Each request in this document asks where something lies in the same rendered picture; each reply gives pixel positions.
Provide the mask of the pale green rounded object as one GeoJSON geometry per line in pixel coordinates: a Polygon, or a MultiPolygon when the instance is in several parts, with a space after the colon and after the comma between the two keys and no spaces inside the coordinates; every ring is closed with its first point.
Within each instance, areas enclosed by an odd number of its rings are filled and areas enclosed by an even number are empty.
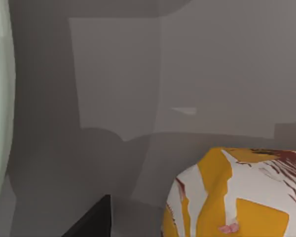
{"type": "Polygon", "coordinates": [[[0,190],[12,146],[15,56],[8,0],[0,0],[0,190]]]}

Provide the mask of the yellow and white can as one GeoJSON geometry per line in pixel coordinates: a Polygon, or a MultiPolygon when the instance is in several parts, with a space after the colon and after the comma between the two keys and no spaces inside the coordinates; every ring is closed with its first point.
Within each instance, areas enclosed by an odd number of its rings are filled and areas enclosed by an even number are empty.
{"type": "Polygon", "coordinates": [[[296,237],[296,151],[213,148],[169,191],[162,237],[296,237]]]}

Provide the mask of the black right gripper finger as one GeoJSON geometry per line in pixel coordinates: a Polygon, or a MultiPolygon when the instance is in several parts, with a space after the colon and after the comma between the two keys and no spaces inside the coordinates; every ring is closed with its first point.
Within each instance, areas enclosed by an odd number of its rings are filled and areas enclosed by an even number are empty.
{"type": "Polygon", "coordinates": [[[111,195],[104,195],[61,237],[111,237],[111,195]]]}

